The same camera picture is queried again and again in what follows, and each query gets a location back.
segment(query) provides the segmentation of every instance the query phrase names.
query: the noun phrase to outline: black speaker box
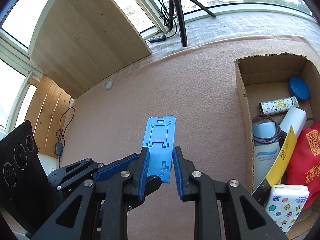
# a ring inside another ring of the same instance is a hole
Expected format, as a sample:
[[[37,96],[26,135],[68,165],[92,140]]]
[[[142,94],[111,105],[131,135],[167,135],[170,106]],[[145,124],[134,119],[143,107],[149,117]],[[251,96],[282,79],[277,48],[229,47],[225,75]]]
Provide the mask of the black speaker box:
[[[0,204],[32,235],[48,217],[48,179],[29,120],[0,141]]]

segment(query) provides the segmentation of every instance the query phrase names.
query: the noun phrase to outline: red bag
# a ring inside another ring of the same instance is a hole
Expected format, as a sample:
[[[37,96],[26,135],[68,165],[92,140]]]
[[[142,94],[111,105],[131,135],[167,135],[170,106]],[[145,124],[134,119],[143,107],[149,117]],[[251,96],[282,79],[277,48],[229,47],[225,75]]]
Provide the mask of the red bag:
[[[305,208],[320,194],[320,122],[300,133],[287,167],[287,184],[308,187]]]

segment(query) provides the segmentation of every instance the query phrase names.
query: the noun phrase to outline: wooden panel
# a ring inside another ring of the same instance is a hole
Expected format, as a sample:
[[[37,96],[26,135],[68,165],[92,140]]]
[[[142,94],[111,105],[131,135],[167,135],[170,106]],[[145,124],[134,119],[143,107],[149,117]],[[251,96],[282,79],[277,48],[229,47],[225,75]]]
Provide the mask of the wooden panel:
[[[29,105],[25,120],[30,120],[33,132],[35,131],[37,119],[42,108],[43,102],[47,93],[52,85],[52,80],[43,75],[41,81],[37,84],[37,90],[33,95],[31,103]]]
[[[52,83],[43,103],[34,133],[39,153],[43,154],[45,152],[44,148],[49,132],[49,126],[61,92],[62,89],[56,83]]]
[[[31,59],[73,98],[151,54],[113,0],[50,0],[31,44]]]
[[[56,137],[56,132],[57,132],[57,130],[59,130],[59,127],[60,127],[59,122],[60,122],[61,116],[68,109],[70,98],[71,97],[65,91],[62,91],[62,93],[59,97],[59,101],[57,103],[56,109],[54,111],[51,124],[50,124],[49,132],[48,132],[48,136],[47,136],[47,142],[45,144],[45,150],[44,150],[45,155],[57,158],[57,155],[54,155],[54,145],[58,141],[58,139]],[[63,118],[61,119],[61,127],[62,128],[64,125],[64,121],[66,119],[66,116],[67,116],[67,114],[65,114],[63,116]]]

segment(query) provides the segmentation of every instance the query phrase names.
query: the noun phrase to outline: electrical cord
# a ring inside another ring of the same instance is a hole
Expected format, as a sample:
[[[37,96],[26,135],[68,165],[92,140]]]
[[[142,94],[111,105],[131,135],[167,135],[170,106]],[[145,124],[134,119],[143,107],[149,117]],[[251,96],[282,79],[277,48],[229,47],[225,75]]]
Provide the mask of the electrical cord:
[[[276,126],[276,133],[274,134],[274,136],[272,136],[270,138],[262,138],[262,137],[258,137],[258,136],[253,135],[253,140],[255,142],[262,143],[262,144],[271,144],[271,143],[278,141],[281,138],[280,125],[275,120],[273,120],[269,115],[259,114],[255,118],[252,119],[252,122],[257,121],[258,119],[268,119],[268,120],[274,122],[274,124]]]
[[[62,147],[62,149],[61,149],[60,154],[62,153],[62,151],[63,151],[63,149],[64,149],[64,147],[65,147],[65,145],[66,145],[66,140],[65,140],[65,138],[64,138],[64,134],[66,133],[66,130],[67,130],[69,124],[71,123],[71,121],[73,120],[73,117],[75,116],[75,109],[74,109],[74,107],[70,107],[70,102],[71,102],[71,98],[70,98],[70,100],[69,100],[68,109],[67,109],[67,110],[63,113],[63,115],[60,117],[59,130],[56,131],[56,137],[58,138],[58,142],[60,142],[61,140],[63,140],[63,147]],[[63,128],[61,128],[61,120],[62,120],[62,117],[63,117],[70,109],[73,109],[72,118],[71,118],[71,120],[68,122],[66,128],[65,128],[64,131],[63,131]],[[59,168],[60,168],[60,155],[58,155],[58,159],[59,159]]]
[[[164,1],[163,1],[163,0],[158,0],[158,2],[161,4],[160,10],[157,9],[157,11],[158,11],[158,12],[160,13],[160,15],[161,15],[160,17],[158,17],[158,19],[161,19],[161,18],[163,19],[163,25],[164,25],[165,27],[168,27],[168,26],[169,26],[169,22],[170,22],[171,20],[173,20],[174,25],[175,25],[175,27],[176,27],[176,30],[175,30],[174,34],[167,37],[167,38],[171,38],[171,37],[173,37],[174,35],[176,35],[176,33],[177,33],[177,24],[176,24],[176,21],[175,21],[173,15],[169,13],[169,8],[164,5]]]

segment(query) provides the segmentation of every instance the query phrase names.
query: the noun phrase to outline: window sill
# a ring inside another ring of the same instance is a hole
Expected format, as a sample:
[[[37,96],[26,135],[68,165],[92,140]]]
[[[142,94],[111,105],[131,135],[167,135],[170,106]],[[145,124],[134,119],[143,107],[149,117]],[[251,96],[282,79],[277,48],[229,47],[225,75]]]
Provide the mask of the window sill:
[[[237,13],[237,12],[276,12],[283,13],[288,15],[297,16],[311,22],[317,23],[317,21],[311,16],[304,12],[291,9],[288,7],[273,5],[273,4],[260,4],[260,3],[238,3],[238,4],[226,4],[213,6],[209,10],[215,15],[223,15],[228,13]],[[192,11],[184,14],[185,23],[192,22],[198,19],[210,17],[204,10]],[[157,28],[151,28],[145,32],[141,33],[143,39],[147,40],[148,38],[160,33]]]

